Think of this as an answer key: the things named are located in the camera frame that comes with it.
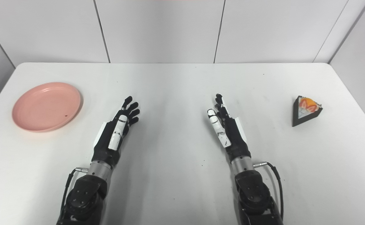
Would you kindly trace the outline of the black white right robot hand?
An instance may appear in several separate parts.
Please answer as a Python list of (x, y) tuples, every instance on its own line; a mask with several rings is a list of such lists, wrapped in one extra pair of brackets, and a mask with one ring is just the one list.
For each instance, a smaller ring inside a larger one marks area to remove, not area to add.
[(251, 158), (246, 135), (244, 134), (239, 118), (231, 117), (221, 94), (216, 94), (215, 102), (214, 107), (216, 109), (208, 109), (207, 116), (218, 140), (225, 148), (230, 162), (232, 163), (237, 158)]

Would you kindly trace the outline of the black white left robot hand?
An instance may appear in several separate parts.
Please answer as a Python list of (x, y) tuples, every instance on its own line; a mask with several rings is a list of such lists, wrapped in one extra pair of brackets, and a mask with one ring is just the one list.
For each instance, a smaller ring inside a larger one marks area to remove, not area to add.
[(113, 169), (121, 157), (121, 144), (131, 126), (139, 121), (138, 102), (128, 96), (115, 117), (104, 124), (98, 141), (94, 145), (92, 162), (106, 163)]

